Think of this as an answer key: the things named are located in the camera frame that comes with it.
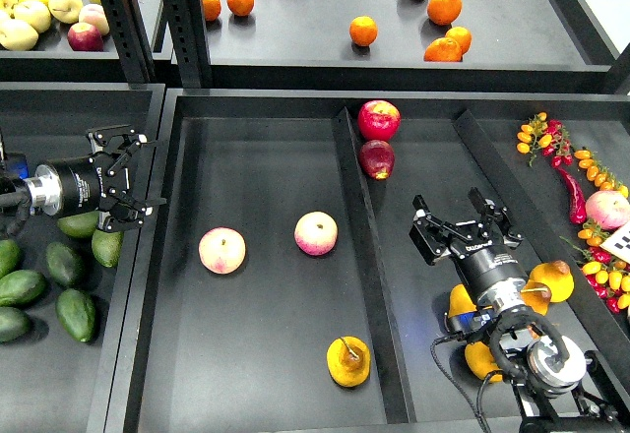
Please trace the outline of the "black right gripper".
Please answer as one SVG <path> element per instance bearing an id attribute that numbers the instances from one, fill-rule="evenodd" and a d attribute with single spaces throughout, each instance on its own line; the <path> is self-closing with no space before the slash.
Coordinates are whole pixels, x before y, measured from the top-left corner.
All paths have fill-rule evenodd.
<path id="1" fill-rule="evenodd" d="M 412 200 L 409 231 L 414 246 L 430 266 L 451 260 L 475 305 L 522 305 L 527 275 L 511 250 L 523 241 L 507 208 L 486 199 L 476 187 L 468 197 L 477 219 L 450 223 L 435 216 L 421 195 Z"/>

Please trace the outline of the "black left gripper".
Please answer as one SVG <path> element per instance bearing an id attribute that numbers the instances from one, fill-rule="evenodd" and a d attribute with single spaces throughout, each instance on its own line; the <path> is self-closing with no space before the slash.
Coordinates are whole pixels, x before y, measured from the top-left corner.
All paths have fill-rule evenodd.
<path id="1" fill-rule="evenodd" d="M 42 210 L 51 217 L 71 217 L 98 211 L 97 228 L 104 232 L 138 229 L 147 213 L 167 203 L 165 198 L 139 201 L 131 194 L 128 164 L 140 150 L 154 149 L 130 125 L 93 128 L 86 133 L 89 155 L 50 160 L 42 165 Z"/>

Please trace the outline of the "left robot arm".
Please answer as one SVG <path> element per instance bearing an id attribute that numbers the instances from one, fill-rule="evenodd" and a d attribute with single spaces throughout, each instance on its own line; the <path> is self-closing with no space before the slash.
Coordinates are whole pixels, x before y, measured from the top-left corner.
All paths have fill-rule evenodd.
<path id="1" fill-rule="evenodd" d="M 31 177 L 6 167 L 1 155 L 1 234 L 15 236 L 30 216 L 73 217 L 98 213 L 96 227 L 113 233 L 139 229 L 166 198 L 138 200 L 132 196 L 129 162 L 140 150 L 157 143 L 131 125 L 92 128 L 86 132 L 92 152 L 49 160 Z"/>

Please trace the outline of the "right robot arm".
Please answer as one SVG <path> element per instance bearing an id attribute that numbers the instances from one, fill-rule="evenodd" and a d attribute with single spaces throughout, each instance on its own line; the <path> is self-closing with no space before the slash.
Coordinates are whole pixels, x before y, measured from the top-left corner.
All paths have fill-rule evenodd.
<path id="1" fill-rule="evenodd" d="M 626 432 L 629 398 L 596 350 L 581 350 L 523 298 L 527 275 L 512 249 L 522 234 L 507 208 L 476 188 L 473 220 L 451 223 L 435 216 L 421 196 L 409 236 L 424 261 L 453 262 L 464 299 L 450 301 L 441 341 L 480 346 L 490 364 L 484 385 L 498 377 L 511 386 L 522 432 Z"/>

